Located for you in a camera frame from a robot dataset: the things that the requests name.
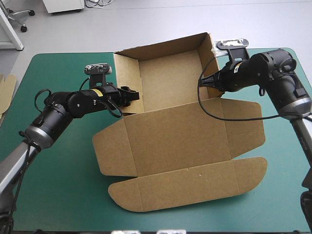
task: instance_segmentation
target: chair wheel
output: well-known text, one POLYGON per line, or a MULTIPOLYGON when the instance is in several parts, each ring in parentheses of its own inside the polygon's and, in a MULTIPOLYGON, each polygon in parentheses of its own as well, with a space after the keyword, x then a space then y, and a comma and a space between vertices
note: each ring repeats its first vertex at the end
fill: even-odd
POLYGON ((20 30, 24 33, 24 32, 27 32, 27 27, 26 26, 21 26, 20 27, 20 30))

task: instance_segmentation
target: box flap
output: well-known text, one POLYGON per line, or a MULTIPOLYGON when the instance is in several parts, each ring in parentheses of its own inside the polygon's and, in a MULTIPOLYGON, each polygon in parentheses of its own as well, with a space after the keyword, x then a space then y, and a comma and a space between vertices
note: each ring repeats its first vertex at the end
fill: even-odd
POLYGON ((208 33, 200 33, 184 38, 169 40, 157 44, 145 45, 117 52, 119 55, 127 56, 138 61, 160 58, 164 56, 179 54, 196 50, 208 33))
POLYGON ((0 75, 0 114, 3 114, 10 106, 16 84, 16 77, 8 75, 4 78, 0 75))
POLYGON ((143 113, 142 79, 137 59, 114 54, 117 87, 128 86, 139 92, 139 100, 132 101, 130 106, 121 107, 124 113, 143 113))
POLYGON ((266 168, 262 157, 229 160, 122 181, 108 192, 124 209, 154 211, 243 194, 260 183, 266 168))
MULTIPOLYGON (((261 116, 254 102, 213 98, 203 104, 217 116, 261 116)), ((262 121, 235 124, 206 115, 194 102, 127 116, 97 133, 93 144, 103 174, 147 176, 227 161, 264 143, 262 121), (126 145, 122 152, 120 145, 126 145)))

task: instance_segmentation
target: corrugated cardboard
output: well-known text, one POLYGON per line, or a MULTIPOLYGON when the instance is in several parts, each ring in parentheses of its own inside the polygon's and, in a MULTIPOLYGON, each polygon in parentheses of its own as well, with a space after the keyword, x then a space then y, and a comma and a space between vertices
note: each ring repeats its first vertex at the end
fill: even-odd
MULTIPOLYGON (((214 58, 208 33, 127 49, 114 54, 118 86, 140 92, 140 100, 122 108, 124 113, 143 113, 196 101, 196 84, 202 69, 214 58)), ((214 60, 206 75, 218 71, 214 60)), ((201 88, 203 99, 222 92, 201 88)))
MULTIPOLYGON (((221 117, 261 116, 254 102, 213 98, 203 104, 221 117)), ((197 102, 124 117, 93 138, 103 174, 138 176, 109 188, 118 205, 135 212, 251 190, 265 174, 265 159, 232 159, 264 141, 262 121, 220 121, 197 102)))
POLYGON ((0 74, 0 118, 11 104, 15 84, 16 77, 14 75, 4 78, 4 75, 0 74))

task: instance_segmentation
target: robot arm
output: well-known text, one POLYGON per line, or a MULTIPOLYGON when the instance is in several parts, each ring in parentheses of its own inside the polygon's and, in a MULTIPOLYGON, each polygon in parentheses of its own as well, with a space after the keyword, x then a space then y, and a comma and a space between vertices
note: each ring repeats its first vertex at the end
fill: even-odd
MULTIPOLYGON (((302 149, 312 166, 312 100, 294 72, 296 60, 287 51, 278 49, 249 58, 244 39, 219 41, 216 55, 228 55, 229 62, 219 72, 200 78, 200 87, 214 87, 220 91, 235 92, 244 87, 259 85, 261 96, 268 93, 278 116, 290 121, 302 149)), ((301 196, 301 206, 312 230, 312 169, 302 186, 309 189, 301 196)))
POLYGON ((119 107, 129 106, 131 101, 139 99, 139 93, 129 87, 116 88, 106 82, 105 76, 111 73, 111 69, 107 63, 86 66, 85 74, 90 75, 88 90, 53 94, 42 90, 36 95, 37 98, 49 91, 44 110, 22 133, 25 140, 0 163, 0 229, 4 227, 5 233, 13 228, 12 207, 15 209, 16 202, 13 189, 35 156, 51 147, 73 119, 102 110, 121 117, 119 107))

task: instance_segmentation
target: cable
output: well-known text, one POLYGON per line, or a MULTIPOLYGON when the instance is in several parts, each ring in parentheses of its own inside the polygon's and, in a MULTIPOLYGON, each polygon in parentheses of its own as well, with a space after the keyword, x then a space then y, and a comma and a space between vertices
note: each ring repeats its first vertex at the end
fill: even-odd
POLYGON ((98 2, 94 2, 95 4, 91 5, 90 2, 91 0, 84 0, 84 4, 87 8, 104 8, 105 6, 113 3, 115 0, 109 0, 107 3, 105 3, 104 0, 99 0, 98 2))
POLYGON ((300 114, 295 114, 295 113, 289 113, 289 114, 283 114, 283 115, 275 115, 275 116, 267 116, 267 117, 257 117, 257 118, 222 118, 222 117, 218 117, 215 116, 213 114, 211 114, 210 112, 208 112, 205 107, 202 104, 202 101, 200 99, 200 93, 199 93, 199 84, 200 84, 200 79, 203 76, 203 74, 205 73, 205 71, 207 70, 207 68, 209 67, 209 65, 215 60, 216 58, 213 57, 204 67, 202 73, 200 74, 200 77, 198 79, 198 83, 197 83, 197 99, 198 99, 198 103, 201 107, 201 109, 210 117, 222 120, 222 121, 255 121, 255 120, 265 120, 265 119, 272 119, 272 118, 277 118, 277 117, 284 117, 284 116, 297 116, 297 117, 302 117, 300 114))
POLYGON ((120 109, 113 101, 111 101, 111 100, 109 100, 109 99, 108 99, 107 101, 108 101, 112 106, 114 106, 116 110, 118 110, 119 115, 115 114, 115 113, 113 112, 113 110, 109 107, 109 105, 108 105, 107 103, 105 103, 104 101, 99 101, 99 100, 98 100, 97 102, 103 104, 112 116, 114 116, 114 117, 116 117, 116 118, 122 117, 122 111, 121 111, 121 109, 120 109))
POLYGON ((82 87, 84 86, 84 84, 89 80, 90 78, 88 77, 87 79, 84 80, 84 82, 81 84, 79 91, 82 89, 82 87))
POLYGON ((39 109, 39 107, 37 106, 37 98, 44 92, 49 92, 48 97, 52 94, 51 90, 49 89, 41 89, 35 96, 35 108, 40 112, 40 118, 41 120, 43 120, 43 112, 42 110, 39 109))

